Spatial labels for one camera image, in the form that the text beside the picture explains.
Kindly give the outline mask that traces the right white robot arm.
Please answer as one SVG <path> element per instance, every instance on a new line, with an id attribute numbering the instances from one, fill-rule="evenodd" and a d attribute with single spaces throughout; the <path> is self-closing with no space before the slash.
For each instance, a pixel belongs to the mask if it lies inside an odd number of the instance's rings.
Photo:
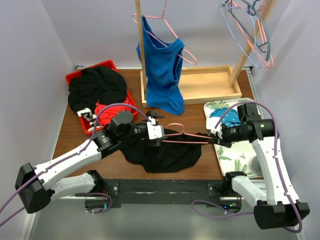
<path id="1" fill-rule="evenodd" d="M 283 228 L 292 233 L 302 231 L 302 220 L 310 213 L 308 203 L 301 202 L 288 175 L 281 151 L 277 120 L 272 111 L 256 101 L 241 101 L 208 117 L 206 129 L 210 144 L 230 148 L 248 141 L 257 156 L 264 178 L 265 191 L 258 188 L 243 171 L 227 172 L 223 192 L 239 194 L 253 209 L 256 224 L 262 230 Z"/>

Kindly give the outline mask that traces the black tank top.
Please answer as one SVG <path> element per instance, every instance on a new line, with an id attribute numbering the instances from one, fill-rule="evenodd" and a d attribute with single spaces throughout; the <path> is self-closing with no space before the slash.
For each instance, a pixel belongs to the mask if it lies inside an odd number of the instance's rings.
<path id="1" fill-rule="evenodd" d="M 119 150 L 132 164 L 141 165 L 148 173 L 174 173 L 193 167 L 202 155 L 202 145 L 208 142 L 208 134 L 194 136 L 178 134 L 165 129 L 168 138 L 160 146 L 151 146 L 146 139 L 124 140 Z"/>

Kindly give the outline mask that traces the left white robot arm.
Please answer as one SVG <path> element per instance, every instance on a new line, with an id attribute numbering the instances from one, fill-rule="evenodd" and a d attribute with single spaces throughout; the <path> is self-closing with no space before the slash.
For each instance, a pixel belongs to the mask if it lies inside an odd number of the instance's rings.
<path id="1" fill-rule="evenodd" d="M 67 195 L 99 196 L 105 184 L 97 171 L 89 170 L 75 177 L 69 175 L 118 151 L 126 140 L 146 139 L 159 146 L 165 138 L 164 127 L 159 124 L 161 118 L 162 115 L 151 110 L 145 120 L 133 123 L 131 112 L 120 111 L 109 124 L 75 149 L 36 166 L 22 165 L 14 187 L 26 212 L 36 213 Z"/>

